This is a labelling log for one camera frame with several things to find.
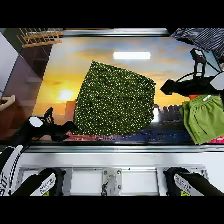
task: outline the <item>sunset sky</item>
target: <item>sunset sky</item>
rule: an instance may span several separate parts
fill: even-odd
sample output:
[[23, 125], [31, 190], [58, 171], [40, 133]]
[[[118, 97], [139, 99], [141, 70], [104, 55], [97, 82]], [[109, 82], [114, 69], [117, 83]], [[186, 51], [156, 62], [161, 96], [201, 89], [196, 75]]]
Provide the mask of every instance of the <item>sunset sky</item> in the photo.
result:
[[[178, 94], [166, 96], [160, 87], [167, 79], [174, 79], [193, 71], [191, 45], [169, 37], [75, 37], [63, 38], [52, 47], [34, 115], [43, 115], [50, 106], [63, 115], [67, 100], [78, 96], [91, 61], [126, 68], [156, 82], [155, 103], [160, 107], [181, 104], [189, 100]], [[149, 60], [115, 60], [113, 52], [150, 52]]]

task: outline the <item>shorts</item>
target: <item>shorts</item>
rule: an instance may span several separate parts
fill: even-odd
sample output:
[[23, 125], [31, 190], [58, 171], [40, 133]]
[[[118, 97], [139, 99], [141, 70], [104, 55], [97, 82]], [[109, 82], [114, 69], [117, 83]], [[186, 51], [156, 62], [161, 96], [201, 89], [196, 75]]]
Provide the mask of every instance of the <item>shorts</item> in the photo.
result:
[[180, 113], [195, 144], [224, 134], [224, 112], [219, 96], [200, 95], [182, 105]]

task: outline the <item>striped cloth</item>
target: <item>striped cloth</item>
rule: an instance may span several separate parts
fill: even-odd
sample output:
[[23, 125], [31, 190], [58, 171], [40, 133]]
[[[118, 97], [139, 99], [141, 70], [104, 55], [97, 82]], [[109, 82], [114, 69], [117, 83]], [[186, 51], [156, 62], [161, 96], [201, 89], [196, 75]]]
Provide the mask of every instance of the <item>striped cloth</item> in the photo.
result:
[[217, 58], [224, 56], [224, 28], [178, 28], [171, 37], [187, 38], [204, 51], [213, 51]]

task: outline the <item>sun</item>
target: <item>sun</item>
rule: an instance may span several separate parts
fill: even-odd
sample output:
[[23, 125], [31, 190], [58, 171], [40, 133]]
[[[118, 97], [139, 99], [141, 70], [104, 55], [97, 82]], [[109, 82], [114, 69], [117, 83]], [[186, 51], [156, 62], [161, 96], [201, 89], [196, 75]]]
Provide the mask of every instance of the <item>sun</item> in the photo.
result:
[[60, 90], [59, 91], [59, 100], [61, 101], [70, 101], [74, 99], [74, 92], [71, 90]]

